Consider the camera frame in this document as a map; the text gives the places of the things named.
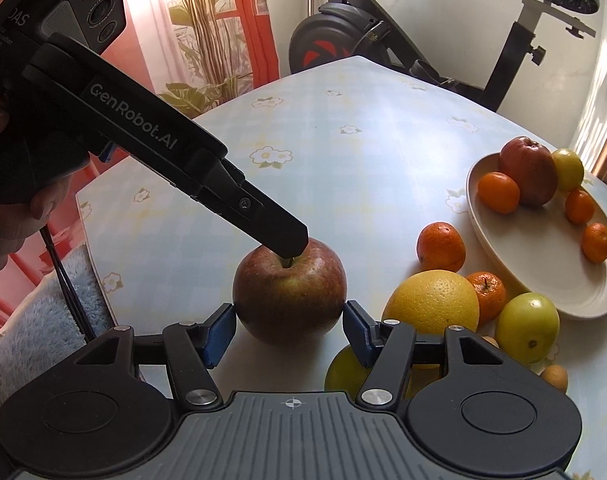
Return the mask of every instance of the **white oval plate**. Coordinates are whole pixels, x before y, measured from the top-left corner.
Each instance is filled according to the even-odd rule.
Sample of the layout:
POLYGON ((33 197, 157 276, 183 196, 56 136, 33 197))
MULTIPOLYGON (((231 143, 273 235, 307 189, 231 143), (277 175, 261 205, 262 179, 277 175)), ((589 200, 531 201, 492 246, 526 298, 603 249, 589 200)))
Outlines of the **white oval plate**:
MULTIPOLYGON (((550 298, 560 314, 574 319, 607 314, 607 260, 596 265, 583 255, 584 227, 566 218, 564 196, 557 193, 539 209, 519 206, 510 215, 494 213, 478 199, 479 179, 498 166, 498 153, 485 156, 466 182, 472 226, 490 259, 527 290, 550 298)), ((607 226, 599 205, 593 222, 607 226)))

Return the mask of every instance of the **gray ribbed panel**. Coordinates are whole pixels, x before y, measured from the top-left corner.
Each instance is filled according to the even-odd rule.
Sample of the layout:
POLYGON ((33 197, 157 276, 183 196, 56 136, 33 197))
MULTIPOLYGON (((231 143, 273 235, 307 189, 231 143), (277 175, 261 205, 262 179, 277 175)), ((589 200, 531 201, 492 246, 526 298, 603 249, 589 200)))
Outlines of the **gray ribbed panel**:
POLYGON ((362 412, 344 394, 243 393, 226 410, 189 415, 166 449, 113 480, 465 478, 418 452, 393 416, 362 412))

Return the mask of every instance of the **table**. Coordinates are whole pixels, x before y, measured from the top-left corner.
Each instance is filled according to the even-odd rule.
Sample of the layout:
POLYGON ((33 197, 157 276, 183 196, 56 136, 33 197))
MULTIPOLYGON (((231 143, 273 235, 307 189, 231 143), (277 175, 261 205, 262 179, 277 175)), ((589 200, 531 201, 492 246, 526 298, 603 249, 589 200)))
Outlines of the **table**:
MULTIPOLYGON (((197 122, 228 146, 229 160, 252 184, 339 254, 349 299, 375 319, 395 287, 419 270, 417 235, 430 222, 449 222, 461 233, 468 251, 462 274, 496 270, 467 215, 466 176, 509 139, 534 137, 460 96, 363 58, 276 81, 197 122)), ((584 185, 607 214, 607 187, 590 175, 584 185)), ((131 158, 98 177, 77 201, 116 322, 139 334, 205 320, 231 301, 235 269, 256 247, 131 158)), ((225 396, 245 389, 318 390, 345 345, 340 323, 318 346, 282 352, 239 325, 213 377, 225 396)), ((607 316, 563 320, 549 361, 568 369, 568 394, 584 421, 568 471, 607 480, 607 316)), ((168 391, 162 369, 144 374, 168 391)))

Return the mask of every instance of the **camera lens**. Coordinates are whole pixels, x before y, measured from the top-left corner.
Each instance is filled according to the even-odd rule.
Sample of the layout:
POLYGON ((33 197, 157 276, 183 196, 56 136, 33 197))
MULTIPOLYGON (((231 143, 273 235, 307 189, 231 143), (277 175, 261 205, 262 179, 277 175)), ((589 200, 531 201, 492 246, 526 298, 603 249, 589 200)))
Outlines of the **camera lens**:
POLYGON ((105 20, 107 15, 110 14, 113 6, 114 0, 101 0, 97 3, 90 12, 90 16, 88 16, 88 23, 90 23, 90 26, 94 27, 105 20))
POLYGON ((116 30, 116 21, 112 20, 112 22, 108 23, 106 27, 104 27, 99 33, 99 43, 104 43, 110 39, 110 36, 114 34, 116 30))

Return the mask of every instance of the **silver screw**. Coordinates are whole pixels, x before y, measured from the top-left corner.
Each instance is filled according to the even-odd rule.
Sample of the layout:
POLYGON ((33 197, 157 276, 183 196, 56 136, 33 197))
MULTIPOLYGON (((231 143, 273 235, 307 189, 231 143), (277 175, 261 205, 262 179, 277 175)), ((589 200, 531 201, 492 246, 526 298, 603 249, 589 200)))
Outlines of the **silver screw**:
POLYGON ((217 394, 212 390, 192 390, 186 394, 186 400, 194 406, 207 406, 217 400, 217 394))
POLYGON ((361 394, 363 402, 372 404, 373 406, 382 406, 392 400, 392 394, 388 390, 379 390, 374 388, 366 390, 361 394))

